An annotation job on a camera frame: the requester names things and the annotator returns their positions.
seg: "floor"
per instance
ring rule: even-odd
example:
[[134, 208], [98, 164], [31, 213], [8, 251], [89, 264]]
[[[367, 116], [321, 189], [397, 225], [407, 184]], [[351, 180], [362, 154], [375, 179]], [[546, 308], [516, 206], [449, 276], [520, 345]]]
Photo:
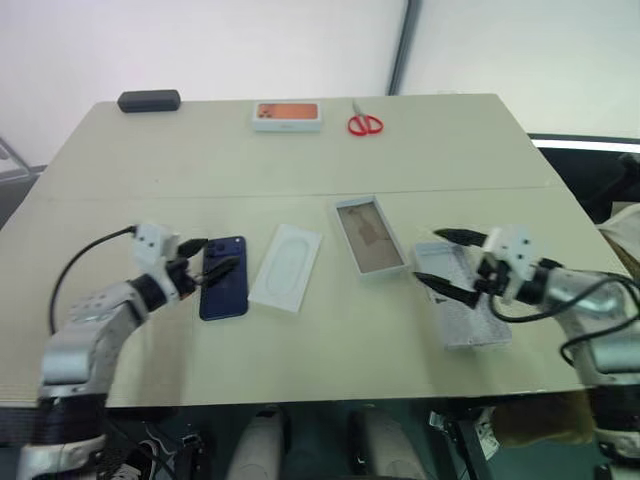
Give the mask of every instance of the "floor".
[[[0, 186], [0, 228], [24, 199], [31, 185], [32, 182], [22, 182]], [[387, 410], [403, 425], [426, 470], [433, 478], [437, 478], [431, 448], [425, 437], [424, 409], [416, 408], [416, 401], [381, 401], [376, 405]], [[283, 479], [349, 474], [347, 416], [361, 406], [362, 402], [287, 405], [292, 425], [292, 446], [285, 457]], [[190, 430], [202, 432], [209, 444], [215, 445], [211, 478], [222, 479], [244, 426], [258, 408], [260, 406], [255, 405], [186, 408], [164, 420], [161, 425], [173, 438], [181, 438]], [[122, 422], [120, 425], [138, 440], [146, 436], [139, 422]], [[126, 453], [128, 445], [120, 440], [114, 442], [115, 451], [121, 448]], [[18, 452], [18, 447], [0, 448], [0, 478], [15, 477]], [[594, 444], [567, 446], [541, 442], [527, 448], [500, 449], [489, 465], [496, 480], [582, 480], [591, 478], [593, 467], [603, 461]], [[458, 459], [457, 463], [458, 478], [468, 478], [462, 462]]]

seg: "table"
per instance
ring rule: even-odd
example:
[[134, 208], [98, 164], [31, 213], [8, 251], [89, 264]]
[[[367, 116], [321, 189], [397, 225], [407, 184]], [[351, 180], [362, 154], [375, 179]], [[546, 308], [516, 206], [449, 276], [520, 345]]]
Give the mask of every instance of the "table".
[[[322, 103], [325, 125], [315, 134], [254, 133], [251, 102], [139, 115], [97, 104], [0, 231], [0, 406], [35, 399], [46, 306], [63, 264], [92, 239], [140, 221], [184, 238], [244, 235], [250, 281], [278, 224], [320, 232], [323, 242], [298, 314], [252, 305], [243, 317], [205, 323], [197, 294], [155, 312], [125, 345], [110, 406], [580, 388], [557, 354], [563, 334], [552, 320], [514, 326], [509, 346], [445, 351], [423, 287], [408, 272], [360, 281], [331, 212], [337, 201], [377, 194], [407, 252], [439, 227], [522, 223], [541, 256], [624, 272], [499, 99], [362, 99], [385, 121], [378, 138], [345, 133], [351, 99]], [[90, 290], [136, 276], [130, 252], [118, 239], [83, 258], [58, 317]], [[192, 262], [197, 270], [199, 257]]]

